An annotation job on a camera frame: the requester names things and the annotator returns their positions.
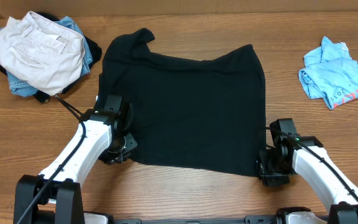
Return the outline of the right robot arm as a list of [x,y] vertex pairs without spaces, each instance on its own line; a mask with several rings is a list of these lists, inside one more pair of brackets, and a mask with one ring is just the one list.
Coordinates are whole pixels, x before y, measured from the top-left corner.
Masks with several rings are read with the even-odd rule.
[[358,187],[328,156],[314,136],[297,133],[291,118],[267,126],[273,145],[259,152],[257,172],[266,187],[288,184],[299,175],[314,190],[327,216],[317,216],[306,207],[279,208],[274,215],[249,216],[246,223],[358,223]]

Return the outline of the light blue printed t-shirt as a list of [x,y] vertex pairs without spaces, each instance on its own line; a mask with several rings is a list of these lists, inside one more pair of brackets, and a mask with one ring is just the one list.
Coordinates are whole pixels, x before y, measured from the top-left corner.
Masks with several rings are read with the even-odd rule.
[[324,36],[321,45],[303,57],[305,67],[298,73],[307,97],[323,99],[333,110],[358,98],[358,62],[350,56],[346,43]]

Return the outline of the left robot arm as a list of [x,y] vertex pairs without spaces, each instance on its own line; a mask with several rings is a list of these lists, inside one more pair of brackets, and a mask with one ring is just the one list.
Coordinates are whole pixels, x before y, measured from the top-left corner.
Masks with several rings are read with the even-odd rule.
[[113,223],[110,215],[86,212],[81,188],[96,161],[127,160],[137,143],[129,132],[133,105],[109,95],[100,109],[81,113],[59,102],[78,120],[78,129],[60,155],[38,175],[23,175],[16,185],[14,223]]

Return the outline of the black t-shirt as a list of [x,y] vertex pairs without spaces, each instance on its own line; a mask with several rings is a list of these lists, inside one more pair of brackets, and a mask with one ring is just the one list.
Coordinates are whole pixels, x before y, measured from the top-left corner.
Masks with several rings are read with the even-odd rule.
[[265,76],[251,45],[214,60],[149,50],[153,33],[116,37],[103,58],[97,107],[121,95],[133,107],[130,159],[255,177],[265,147]]

